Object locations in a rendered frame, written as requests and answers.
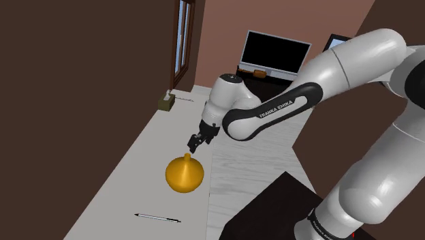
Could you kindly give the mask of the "black framed wall picture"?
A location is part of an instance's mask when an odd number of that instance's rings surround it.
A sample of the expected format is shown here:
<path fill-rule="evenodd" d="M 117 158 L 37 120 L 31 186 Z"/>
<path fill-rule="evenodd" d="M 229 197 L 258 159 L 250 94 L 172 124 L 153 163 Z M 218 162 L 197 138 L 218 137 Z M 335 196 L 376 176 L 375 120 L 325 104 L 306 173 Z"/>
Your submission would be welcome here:
<path fill-rule="evenodd" d="M 350 39 L 351 39 L 350 37 L 346 37 L 346 36 L 343 36 L 343 35 L 337 35 L 337 34 L 332 33 L 330 35 L 330 37 L 328 38 L 328 41 L 326 42 L 326 45 L 325 45 L 323 51 L 326 51 L 329 48 L 333 48 L 336 45 L 344 43 L 344 42 L 346 42 Z"/>

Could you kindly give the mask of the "window with brown frame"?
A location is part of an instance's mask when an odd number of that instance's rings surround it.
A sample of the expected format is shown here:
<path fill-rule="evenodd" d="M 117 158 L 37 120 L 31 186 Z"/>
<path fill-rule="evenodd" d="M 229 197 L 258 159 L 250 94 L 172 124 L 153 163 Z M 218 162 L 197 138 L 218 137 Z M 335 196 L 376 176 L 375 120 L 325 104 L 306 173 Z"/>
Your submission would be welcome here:
<path fill-rule="evenodd" d="M 189 69 L 195 0 L 174 0 L 170 89 L 175 89 Z"/>

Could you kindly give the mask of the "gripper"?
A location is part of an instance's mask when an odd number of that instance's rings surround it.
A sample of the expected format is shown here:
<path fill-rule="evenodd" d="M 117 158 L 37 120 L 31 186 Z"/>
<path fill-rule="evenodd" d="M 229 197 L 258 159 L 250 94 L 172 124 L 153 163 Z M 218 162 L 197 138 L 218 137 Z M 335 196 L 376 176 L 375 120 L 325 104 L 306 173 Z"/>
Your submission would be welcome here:
<path fill-rule="evenodd" d="M 200 121 L 199 133 L 192 134 L 187 146 L 191 153 L 195 153 L 196 149 L 202 144 L 210 144 L 211 140 L 219 133 L 220 127 L 215 123 L 212 125 L 207 124 L 204 120 Z"/>

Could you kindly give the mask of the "olive tissue box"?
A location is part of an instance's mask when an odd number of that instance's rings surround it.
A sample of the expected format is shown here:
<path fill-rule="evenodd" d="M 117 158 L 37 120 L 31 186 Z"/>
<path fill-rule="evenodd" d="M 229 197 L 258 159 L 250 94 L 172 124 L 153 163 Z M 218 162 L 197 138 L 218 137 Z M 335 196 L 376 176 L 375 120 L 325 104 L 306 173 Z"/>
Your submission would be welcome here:
<path fill-rule="evenodd" d="M 170 93 L 170 98 L 168 100 L 164 100 L 165 96 L 166 94 L 164 93 L 158 100 L 158 109 L 169 112 L 175 103 L 175 95 Z"/>

